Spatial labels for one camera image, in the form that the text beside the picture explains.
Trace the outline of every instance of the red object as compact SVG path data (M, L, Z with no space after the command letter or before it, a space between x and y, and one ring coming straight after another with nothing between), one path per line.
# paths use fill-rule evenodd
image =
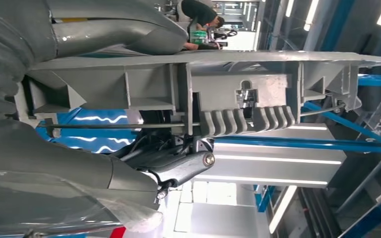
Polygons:
M126 232L125 227L116 228L112 231L110 238L122 238L124 237L125 232Z

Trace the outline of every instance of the bolt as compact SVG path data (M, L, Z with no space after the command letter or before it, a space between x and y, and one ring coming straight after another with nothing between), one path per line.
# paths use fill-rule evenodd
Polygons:
M215 163L215 157L213 154L207 154L203 158L203 163L205 166L211 166Z
M157 194L157 198L158 199L163 199L167 196L167 192L166 191L161 191Z

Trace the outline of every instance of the green container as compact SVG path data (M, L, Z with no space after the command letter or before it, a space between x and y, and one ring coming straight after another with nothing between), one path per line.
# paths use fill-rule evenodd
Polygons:
M203 44L206 40L205 31L193 31L190 35L190 42L194 44Z

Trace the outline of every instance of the industrial machine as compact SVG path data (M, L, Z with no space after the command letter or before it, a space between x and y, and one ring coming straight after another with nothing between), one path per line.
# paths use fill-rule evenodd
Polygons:
M180 53L186 41L139 1L0 1L0 234L154 227L168 189L215 166L215 137L287 128L310 100L358 108L358 69L381 65L353 53ZM84 56L115 45L128 53ZM39 138L37 126L72 128L55 115L76 107L139 110L143 124L115 126L142 130L108 155Z

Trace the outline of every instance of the clear plastic sheet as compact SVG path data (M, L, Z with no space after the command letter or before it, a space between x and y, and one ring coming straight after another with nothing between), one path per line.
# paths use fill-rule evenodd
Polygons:
M78 234L120 226L148 232L161 220L160 212L122 199L116 190L47 174L0 171L0 236Z

